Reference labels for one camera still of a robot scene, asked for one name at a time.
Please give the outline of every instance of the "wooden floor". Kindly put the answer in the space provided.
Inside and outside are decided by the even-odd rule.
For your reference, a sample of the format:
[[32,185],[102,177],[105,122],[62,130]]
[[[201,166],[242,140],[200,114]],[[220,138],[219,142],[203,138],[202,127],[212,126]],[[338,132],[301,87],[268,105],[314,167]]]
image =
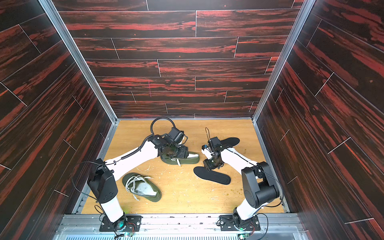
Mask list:
[[[149,160],[132,172],[150,176],[150,179],[162,191],[159,202],[151,202],[143,197],[136,201],[131,193],[128,193],[119,179],[116,183],[119,189],[118,199],[124,212],[153,214],[153,213],[232,213],[244,199],[241,175],[231,166],[225,164],[219,172],[231,177],[229,185],[198,178],[193,168],[203,166],[205,156],[201,153],[201,146],[207,143],[205,127],[210,130],[211,137],[225,139],[238,137],[240,144],[235,148],[244,156],[257,161],[265,161],[259,145],[252,121],[239,120],[175,120],[176,127],[185,132],[189,137],[187,146],[190,151],[200,154],[200,162],[194,165],[168,165],[160,160],[160,157]],[[112,139],[105,159],[122,155],[141,144],[143,139],[150,134],[149,120],[121,121]],[[154,125],[154,133],[162,135],[168,133],[172,127],[168,121],[157,121]],[[270,205],[276,205],[276,199]],[[83,214],[96,214],[95,200],[88,198],[83,208]],[[282,206],[264,208],[259,212],[281,213]]]

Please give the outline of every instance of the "black mounting plate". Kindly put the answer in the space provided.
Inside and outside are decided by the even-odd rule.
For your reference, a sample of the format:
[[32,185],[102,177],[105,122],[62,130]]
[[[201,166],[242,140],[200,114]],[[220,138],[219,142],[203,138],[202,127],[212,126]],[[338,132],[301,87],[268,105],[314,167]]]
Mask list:
[[[139,215],[126,215],[128,222],[133,224],[127,224],[125,229],[123,231],[119,232],[132,232],[133,228],[135,229],[135,232],[138,232],[140,230],[141,226],[141,219],[142,216]],[[100,232],[113,232],[113,228],[109,225],[110,221],[106,218],[106,216],[103,217],[103,220],[101,221],[100,225]]]
[[[240,231],[235,227],[233,215],[220,215],[220,229],[222,231]],[[251,219],[253,226],[255,227],[255,231],[260,231],[260,223],[257,216],[252,217]],[[249,225],[247,228],[243,229],[242,231],[252,231],[252,226]]]

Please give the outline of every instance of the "metal vent grille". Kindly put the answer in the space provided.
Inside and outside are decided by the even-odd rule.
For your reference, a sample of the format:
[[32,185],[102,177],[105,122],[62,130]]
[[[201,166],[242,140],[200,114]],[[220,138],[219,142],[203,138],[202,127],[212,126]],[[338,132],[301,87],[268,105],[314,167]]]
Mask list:
[[[83,235],[81,237],[67,236],[65,240],[113,240],[113,237],[103,237],[94,235]],[[119,240],[237,240],[235,236],[212,236],[212,237],[120,237]]]

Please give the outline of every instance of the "wood grain wall panel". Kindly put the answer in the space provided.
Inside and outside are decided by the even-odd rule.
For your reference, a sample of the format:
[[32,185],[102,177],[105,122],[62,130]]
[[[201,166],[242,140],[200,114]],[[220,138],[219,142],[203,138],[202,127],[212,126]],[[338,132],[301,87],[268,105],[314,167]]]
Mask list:
[[158,117],[167,117],[167,118],[194,118],[194,113],[189,114],[151,114],[151,113],[128,113],[120,114],[119,118],[158,118]]
[[331,76],[316,98],[384,171],[384,114],[336,75]]
[[384,231],[375,219],[346,224],[346,227],[356,235],[357,239],[384,239]]
[[52,239],[63,219],[64,208],[68,201],[69,198],[67,196],[58,192],[52,192],[47,205],[26,239]]
[[270,62],[268,63],[268,67],[265,70],[265,74],[271,74],[275,69],[275,65],[277,63],[278,57],[271,57]]
[[197,37],[288,35],[298,9],[197,11]]
[[372,217],[384,227],[384,212],[381,204],[384,198],[384,174],[352,140],[331,152],[330,157],[351,185],[361,196]]
[[196,12],[60,12],[74,38],[194,37]]
[[89,107],[89,104],[95,99],[97,99],[95,93],[93,92],[93,90],[85,79],[84,83],[73,94],[73,97],[83,109],[87,109]]
[[104,91],[105,97],[109,102],[114,103],[136,103],[131,91]]
[[239,37],[235,58],[279,56],[288,36]]
[[43,13],[44,10],[37,0],[3,0],[0,7],[0,31]]
[[78,114],[73,118],[72,121],[75,123],[64,137],[67,143],[73,148],[78,149],[101,108],[98,99],[94,98],[81,114]]
[[20,26],[41,53],[61,40],[46,14],[21,23]]
[[225,91],[133,92],[136,103],[223,103]]
[[84,58],[119,59],[111,38],[74,38]]
[[19,25],[0,32],[0,81],[9,77],[39,54]]
[[227,91],[225,102],[258,102],[262,97],[263,92],[264,89]]
[[226,76],[264,74],[269,58],[159,60],[162,76]]
[[74,124],[73,118],[82,109],[74,99],[68,101],[46,129],[37,137],[16,166],[0,185],[0,206],[5,209],[0,220],[0,230],[9,222],[18,206],[34,185],[65,135]]
[[322,21],[308,49],[381,111],[384,53]]
[[0,84],[0,132],[25,108],[26,106],[12,92]]
[[[313,169],[310,175],[297,174],[299,174],[299,177],[307,178],[302,179],[304,181],[303,185],[308,189],[308,194],[312,194],[312,196],[308,197],[314,203],[314,208],[318,212],[319,217],[327,219],[328,225],[334,222],[333,227],[335,228],[330,228],[329,230],[331,232],[340,232],[341,236],[345,234],[336,227],[339,224],[339,220],[337,220],[339,217],[343,222],[370,218],[370,213],[360,202],[359,194],[353,192],[348,182],[340,174],[333,161],[328,157],[322,145],[314,137],[310,128],[288,98],[286,91],[283,91],[276,104],[286,120],[290,132],[295,137],[300,152],[302,152],[307,160],[301,163],[302,171],[310,172]],[[327,179],[328,177],[332,178],[332,181],[321,181],[321,179]]]
[[266,9],[266,8],[291,8],[293,0],[272,0],[272,1],[252,1],[252,0],[197,0],[197,1],[177,1],[177,0],[147,0],[150,11],[165,10],[239,10],[239,9]]
[[304,0],[294,0],[292,4],[292,8],[301,8],[303,3],[304,3]]
[[270,75],[196,77],[196,91],[265,89]]
[[319,92],[333,73],[299,41],[293,46],[287,62],[313,95]]
[[42,133],[83,83],[82,78],[77,65],[72,65],[33,105],[28,106],[16,121],[3,130],[0,135],[0,148],[5,150],[0,156],[0,164],[9,168],[16,165],[36,136]]
[[195,118],[250,118],[252,113],[196,113]]
[[297,40],[302,43],[304,46],[307,46],[310,42],[314,32],[316,31],[317,27],[319,26],[321,22],[321,18],[316,16],[315,14],[310,12],[307,20],[304,23],[303,28],[300,31],[299,36],[297,37]]
[[147,11],[145,0],[53,0],[58,11]]
[[115,38],[120,59],[233,58],[236,37]]
[[96,77],[101,89],[113,91],[194,91],[194,77]]
[[90,60],[86,62],[95,76],[158,77],[156,60]]
[[71,54],[60,41],[3,80],[3,84],[29,105],[73,62]]
[[167,113],[167,108],[164,103],[124,103],[119,101],[109,101],[109,104],[115,111],[116,115],[119,116],[121,114],[139,114],[139,113],[146,113],[146,114],[163,114]]
[[288,63],[280,73],[280,81],[300,116],[321,142],[326,152],[345,141],[349,135],[302,83]]
[[380,1],[317,1],[313,13],[327,22],[384,50],[383,4]]
[[41,212],[49,202],[53,188],[60,179],[75,150],[62,141],[23,202],[0,234],[4,239],[27,239]]
[[168,113],[249,113],[252,102],[245,103],[172,103]]

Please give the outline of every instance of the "black insole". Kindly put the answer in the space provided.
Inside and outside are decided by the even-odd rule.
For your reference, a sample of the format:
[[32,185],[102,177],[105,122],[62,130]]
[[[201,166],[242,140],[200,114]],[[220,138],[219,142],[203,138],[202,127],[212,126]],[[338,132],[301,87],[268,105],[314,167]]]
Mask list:
[[215,172],[213,170],[208,171],[205,167],[195,167],[193,172],[196,174],[196,176],[204,180],[213,181],[224,185],[231,183],[230,176],[224,173]]
[[229,137],[229,138],[226,138],[224,140],[220,140],[220,143],[222,145],[228,144],[228,145],[231,145],[232,147],[234,147],[240,143],[240,139],[238,139],[237,137]]

